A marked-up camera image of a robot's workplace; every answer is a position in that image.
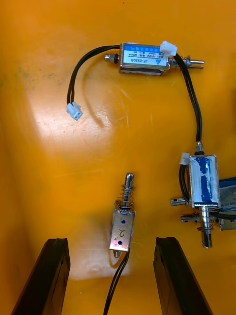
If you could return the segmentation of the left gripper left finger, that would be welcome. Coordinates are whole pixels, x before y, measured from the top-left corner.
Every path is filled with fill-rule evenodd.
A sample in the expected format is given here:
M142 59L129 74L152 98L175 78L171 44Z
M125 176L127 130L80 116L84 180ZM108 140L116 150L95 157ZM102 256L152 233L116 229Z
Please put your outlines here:
M60 315L70 271L66 238L48 239L12 311L13 315Z

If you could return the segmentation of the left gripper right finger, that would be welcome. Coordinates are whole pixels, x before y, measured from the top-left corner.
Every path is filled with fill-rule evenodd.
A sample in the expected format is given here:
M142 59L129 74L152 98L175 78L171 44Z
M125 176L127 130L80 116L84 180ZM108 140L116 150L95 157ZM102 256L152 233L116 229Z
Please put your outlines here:
M162 314L213 314L176 238L156 238L153 267Z

